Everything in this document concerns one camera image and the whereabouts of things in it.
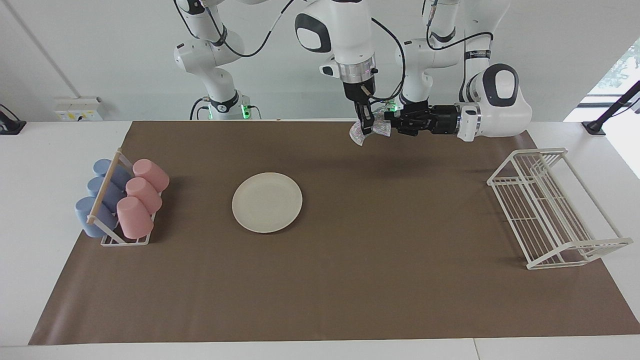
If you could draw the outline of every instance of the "pink cup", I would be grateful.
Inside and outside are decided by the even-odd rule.
[[[133,164],[133,173],[136,177],[147,180],[156,189],[156,192],[163,192],[169,186],[169,175],[159,166],[149,159],[140,159]]]
[[[118,201],[118,219],[124,236],[129,239],[140,239],[151,233],[154,222],[142,201],[137,197],[127,196]]]
[[[142,177],[134,177],[127,182],[127,195],[137,197],[147,208],[149,214],[154,214],[162,206],[162,198],[156,189]]]

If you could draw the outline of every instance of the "dish rack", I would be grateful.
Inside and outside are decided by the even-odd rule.
[[[149,243],[149,238],[151,237],[151,233],[146,235],[144,238],[128,239],[128,238],[125,238],[124,236],[120,236],[116,234],[114,230],[111,230],[107,225],[104,224],[104,222],[100,221],[100,219],[97,217],[100,204],[102,203],[104,194],[107,192],[107,185],[111,181],[111,177],[113,177],[113,172],[115,171],[116,166],[118,166],[118,164],[122,164],[122,166],[130,174],[133,174],[133,164],[131,163],[131,161],[129,161],[129,159],[127,159],[122,154],[122,148],[118,148],[118,150],[116,151],[116,154],[113,156],[113,160],[111,160],[111,165],[109,166],[107,173],[104,175],[104,181],[102,182],[102,186],[98,191],[98,196],[95,197],[95,202],[93,203],[93,207],[91,208],[91,213],[87,216],[86,223],[89,225],[95,224],[97,227],[99,227],[102,231],[106,233],[106,235],[103,236],[100,241],[100,244],[102,246],[121,247],[121,246],[146,245]],[[155,220],[156,220],[156,213],[153,213],[151,215],[151,221],[155,222]],[[116,223],[116,230],[118,230],[119,225],[120,225],[120,222],[118,221]]]
[[[624,238],[582,182],[567,150],[516,150],[487,180],[507,216],[529,270],[581,266],[633,243]],[[618,238],[597,240],[552,172],[564,162]]]

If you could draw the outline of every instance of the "plate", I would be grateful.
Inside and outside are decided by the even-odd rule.
[[[266,234],[289,226],[302,209],[302,192],[290,177],[265,172],[245,180],[231,203],[234,217],[245,229]]]

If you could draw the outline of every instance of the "wall outlet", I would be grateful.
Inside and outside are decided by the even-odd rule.
[[[60,121],[71,121],[71,118],[69,118],[69,108],[71,107],[70,104],[58,104],[56,105],[54,111],[56,112],[56,115],[58,116],[58,120]]]
[[[103,121],[104,108],[97,97],[57,97],[55,112],[62,121]]]

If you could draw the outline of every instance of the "table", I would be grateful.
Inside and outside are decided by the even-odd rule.
[[[191,357],[394,357],[415,359],[531,359],[545,357],[631,358],[640,353],[640,336],[592,338],[458,339],[408,341],[343,341],[301,343],[199,343],[25,345],[55,285],[79,230],[72,205],[84,196],[86,169],[108,157],[124,139],[130,122],[30,123],[20,136],[2,137],[5,155],[0,173],[0,204],[13,214],[1,230],[0,357],[74,358],[86,354]],[[580,124],[533,123],[529,132],[538,147],[566,147],[569,158],[625,236],[640,240],[636,220],[640,181],[606,138],[591,137]],[[640,247],[632,245],[604,258],[636,317],[640,315]]]

